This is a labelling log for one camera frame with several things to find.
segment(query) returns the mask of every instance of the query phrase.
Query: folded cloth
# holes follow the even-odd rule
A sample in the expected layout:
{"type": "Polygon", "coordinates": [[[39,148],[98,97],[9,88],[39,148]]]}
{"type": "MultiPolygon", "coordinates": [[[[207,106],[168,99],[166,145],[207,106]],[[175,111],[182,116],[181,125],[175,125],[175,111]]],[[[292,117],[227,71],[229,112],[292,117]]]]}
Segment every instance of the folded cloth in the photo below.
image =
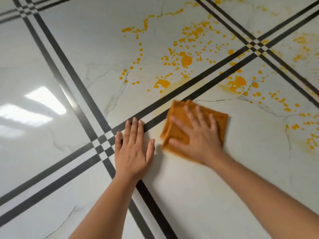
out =
{"type": "MultiPolygon", "coordinates": [[[[185,111],[184,111],[185,105],[189,107],[193,116],[198,120],[197,112],[195,110],[195,107],[197,106],[197,104],[195,104],[191,100],[187,100],[186,102],[174,100],[168,111],[166,123],[160,135],[160,138],[163,140],[162,149],[173,152],[174,154],[179,155],[188,160],[194,161],[191,157],[182,153],[180,150],[176,149],[175,147],[173,147],[172,145],[168,143],[170,138],[175,138],[184,144],[189,144],[189,137],[187,136],[187,134],[185,134],[178,126],[173,124],[169,119],[170,116],[175,116],[177,119],[185,123],[188,127],[193,128],[187,115],[185,114],[185,111]]],[[[211,122],[209,120],[209,114],[213,114],[217,123],[220,142],[221,142],[221,145],[223,146],[228,114],[217,112],[204,106],[200,106],[200,108],[205,118],[205,121],[207,122],[209,127],[211,126],[211,122]]]]}

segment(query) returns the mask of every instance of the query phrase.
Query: person's left arm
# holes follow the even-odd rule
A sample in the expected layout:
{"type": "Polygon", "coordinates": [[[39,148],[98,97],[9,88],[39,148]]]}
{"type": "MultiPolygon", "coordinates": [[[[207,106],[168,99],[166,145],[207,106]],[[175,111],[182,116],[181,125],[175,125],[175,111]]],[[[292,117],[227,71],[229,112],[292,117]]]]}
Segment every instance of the person's left arm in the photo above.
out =
{"type": "Polygon", "coordinates": [[[124,221],[137,182],[144,177],[154,156],[154,139],[143,151],[143,122],[126,121],[123,145],[121,133],[115,139],[116,175],[108,188],[78,225],[70,239],[122,238],[124,221]]]}

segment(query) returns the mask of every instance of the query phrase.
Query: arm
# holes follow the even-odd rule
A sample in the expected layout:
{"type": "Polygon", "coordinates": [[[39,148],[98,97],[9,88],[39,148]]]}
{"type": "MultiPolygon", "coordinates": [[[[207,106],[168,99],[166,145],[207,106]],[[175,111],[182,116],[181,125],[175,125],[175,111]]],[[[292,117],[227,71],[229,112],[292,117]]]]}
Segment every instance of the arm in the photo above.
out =
{"type": "Polygon", "coordinates": [[[174,117],[171,120],[189,136],[189,145],[170,139],[171,145],[211,167],[237,193],[272,238],[319,238],[317,214],[223,152],[213,116],[210,116],[209,128],[199,107],[198,121],[188,107],[185,112],[193,129],[174,117]]]}
{"type": "Polygon", "coordinates": [[[154,139],[150,140],[146,153],[143,151],[143,136],[143,122],[136,118],[132,127],[130,121],[126,121],[123,145],[121,133],[116,134],[116,175],[70,239],[122,238],[134,188],[147,172],[155,151],[154,139]]]}

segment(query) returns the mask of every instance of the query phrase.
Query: finger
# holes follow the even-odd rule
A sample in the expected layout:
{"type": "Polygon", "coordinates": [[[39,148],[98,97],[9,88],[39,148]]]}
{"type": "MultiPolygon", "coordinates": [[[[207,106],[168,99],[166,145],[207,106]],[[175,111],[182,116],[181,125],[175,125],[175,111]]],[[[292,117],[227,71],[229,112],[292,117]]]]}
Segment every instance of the finger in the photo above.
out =
{"type": "Polygon", "coordinates": [[[188,106],[184,106],[184,110],[185,113],[190,121],[190,123],[192,124],[193,128],[196,128],[199,126],[198,121],[195,119],[195,117],[193,116],[192,112],[189,110],[188,106]]]}
{"type": "Polygon", "coordinates": [[[136,117],[133,117],[130,140],[129,140],[130,143],[135,144],[137,134],[138,134],[138,119],[136,117]]]}
{"type": "Polygon", "coordinates": [[[147,146],[146,163],[151,163],[155,152],[155,139],[151,139],[147,146]]]}
{"type": "Polygon", "coordinates": [[[125,123],[123,145],[127,145],[129,143],[130,132],[131,132],[131,122],[129,120],[127,120],[126,123],[125,123]]]}
{"type": "Polygon", "coordinates": [[[209,120],[211,121],[211,129],[217,131],[217,124],[213,114],[209,114],[209,120]]]}
{"type": "Polygon", "coordinates": [[[136,137],[136,144],[138,144],[139,146],[142,146],[143,137],[144,137],[143,122],[142,122],[142,120],[139,120],[138,121],[138,134],[137,134],[137,137],[136,137]]]}
{"type": "Polygon", "coordinates": [[[192,133],[192,129],[186,126],[185,123],[183,123],[181,120],[177,119],[174,116],[170,116],[171,122],[173,122],[176,126],[178,126],[183,132],[185,132],[187,135],[190,135],[192,133]]]}
{"type": "Polygon", "coordinates": [[[118,151],[120,151],[122,145],[121,145],[121,132],[118,131],[116,133],[116,136],[115,136],[115,152],[117,153],[118,151]]]}
{"type": "Polygon", "coordinates": [[[180,150],[181,152],[183,152],[184,154],[188,155],[188,144],[181,143],[179,140],[175,138],[170,138],[168,143],[180,150]]]}
{"type": "Polygon", "coordinates": [[[198,120],[199,120],[199,124],[202,126],[202,127],[208,127],[206,121],[205,121],[205,118],[204,118],[204,115],[200,109],[199,106],[196,106],[196,112],[197,112],[197,116],[198,116],[198,120]]]}

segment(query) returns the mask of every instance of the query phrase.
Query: person's left hand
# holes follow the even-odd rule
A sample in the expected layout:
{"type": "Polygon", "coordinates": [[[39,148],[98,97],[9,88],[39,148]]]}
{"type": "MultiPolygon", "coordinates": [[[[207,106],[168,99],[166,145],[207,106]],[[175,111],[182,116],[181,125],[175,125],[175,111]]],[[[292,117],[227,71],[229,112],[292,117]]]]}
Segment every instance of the person's left hand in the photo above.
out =
{"type": "Polygon", "coordinates": [[[143,122],[138,121],[136,117],[133,118],[132,126],[129,120],[126,121],[123,145],[121,145],[121,133],[117,132],[115,138],[115,176],[117,178],[137,183],[145,176],[154,156],[155,140],[149,141],[145,152],[143,137],[143,122]]]}

